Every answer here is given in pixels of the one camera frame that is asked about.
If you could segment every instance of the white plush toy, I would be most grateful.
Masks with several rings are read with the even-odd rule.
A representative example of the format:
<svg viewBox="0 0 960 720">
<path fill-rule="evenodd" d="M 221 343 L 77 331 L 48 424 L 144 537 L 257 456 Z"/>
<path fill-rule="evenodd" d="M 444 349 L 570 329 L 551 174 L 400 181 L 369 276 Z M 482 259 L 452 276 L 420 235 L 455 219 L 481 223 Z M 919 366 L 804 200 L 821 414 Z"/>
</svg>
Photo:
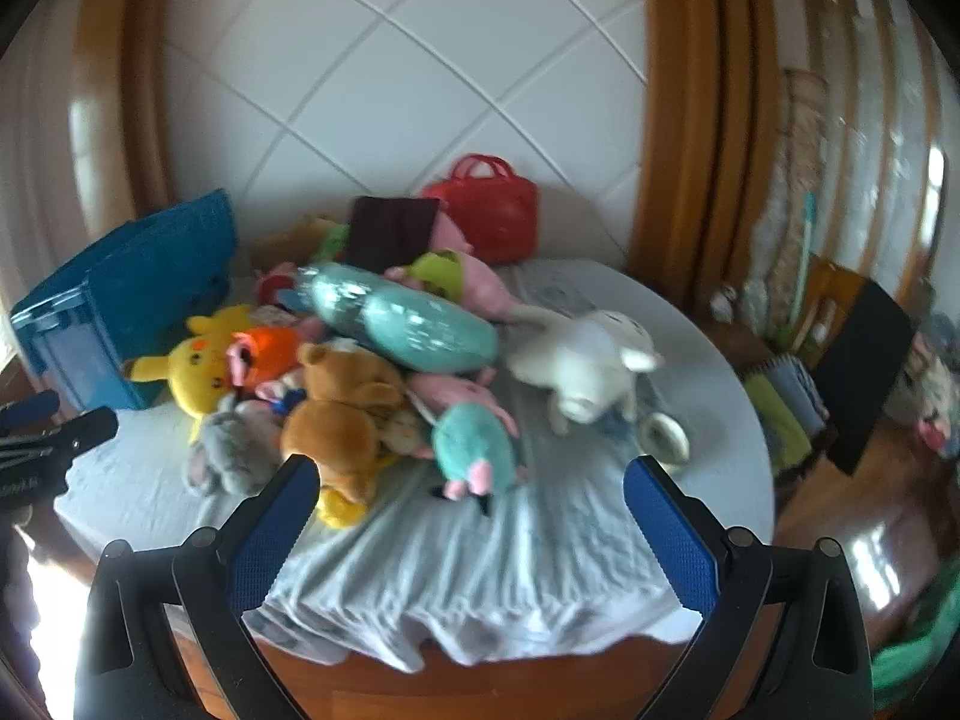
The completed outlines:
<svg viewBox="0 0 960 720">
<path fill-rule="evenodd" d="M 517 380 L 550 389 L 547 416 L 563 436 L 572 420 L 589 424 L 614 405 L 637 421 L 635 376 L 658 368 L 650 334 L 624 314 L 595 311 L 579 319 L 554 314 L 542 335 L 507 356 Z"/>
</svg>

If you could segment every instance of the red handbag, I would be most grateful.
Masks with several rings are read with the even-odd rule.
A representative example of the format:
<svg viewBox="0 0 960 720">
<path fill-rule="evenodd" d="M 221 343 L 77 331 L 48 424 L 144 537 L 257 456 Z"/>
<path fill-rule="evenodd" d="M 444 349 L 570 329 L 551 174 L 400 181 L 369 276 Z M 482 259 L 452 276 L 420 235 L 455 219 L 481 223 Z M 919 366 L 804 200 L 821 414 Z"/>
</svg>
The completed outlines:
<svg viewBox="0 0 960 720">
<path fill-rule="evenodd" d="M 474 175 L 479 166 L 489 167 L 493 175 Z M 488 265 L 507 265 L 536 252 L 536 184 L 499 157 L 468 154 L 449 178 L 421 194 L 440 201 L 473 246 L 473 256 Z"/>
</svg>

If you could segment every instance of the brown bear plush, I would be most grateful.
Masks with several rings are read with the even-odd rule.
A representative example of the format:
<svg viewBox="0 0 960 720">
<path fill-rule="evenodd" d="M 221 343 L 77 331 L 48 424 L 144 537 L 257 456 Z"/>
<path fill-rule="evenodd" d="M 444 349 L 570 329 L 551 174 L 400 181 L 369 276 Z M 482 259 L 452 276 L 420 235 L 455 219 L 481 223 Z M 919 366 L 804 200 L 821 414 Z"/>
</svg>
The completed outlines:
<svg viewBox="0 0 960 720">
<path fill-rule="evenodd" d="M 400 372 L 371 352 L 322 344 L 304 343 L 298 357 L 304 364 L 307 398 L 283 427 L 283 456 L 308 456 L 320 469 L 325 487 L 349 503 L 366 506 L 376 494 L 380 468 L 376 420 L 390 418 L 404 403 Z"/>
</svg>

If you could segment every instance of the yellow duck plush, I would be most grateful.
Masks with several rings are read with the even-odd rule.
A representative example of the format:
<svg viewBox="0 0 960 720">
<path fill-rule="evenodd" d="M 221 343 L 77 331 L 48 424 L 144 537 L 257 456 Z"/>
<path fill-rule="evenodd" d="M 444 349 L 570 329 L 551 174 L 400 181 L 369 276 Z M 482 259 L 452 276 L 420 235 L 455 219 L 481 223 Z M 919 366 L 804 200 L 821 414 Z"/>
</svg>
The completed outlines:
<svg viewBox="0 0 960 720">
<path fill-rule="evenodd" d="M 250 311 L 250 306 L 242 304 L 220 309 L 212 317 L 190 317 L 186 326 L 193 338 L 178 343 L 166 357 L 139 357 L 127 365 L 127 378 L 133 382 L 166 379 L 176 405 L 195 420 L 191 442 L 200 420 L 214 413 L 229 392 L 227 348 L 234 333 L 251 328 Z"/>
</svg>

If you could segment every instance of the blue storage box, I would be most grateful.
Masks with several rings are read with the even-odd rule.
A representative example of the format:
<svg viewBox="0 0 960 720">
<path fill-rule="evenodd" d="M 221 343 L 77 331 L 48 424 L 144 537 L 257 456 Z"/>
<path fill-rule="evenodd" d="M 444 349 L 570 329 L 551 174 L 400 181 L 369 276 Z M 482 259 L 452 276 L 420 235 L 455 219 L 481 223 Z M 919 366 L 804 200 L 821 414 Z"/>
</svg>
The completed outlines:
<svg viewBox="0 0 960 720">
<path fill-rule="evenodd" d="M 235 249 L 222 190 L 117 227 L 13 307 L 27 363 L 77 409 L 149 407 L 164 384 L 127 381 L 123 363 L 166 354 L 217 309 Z"/>
</svg>

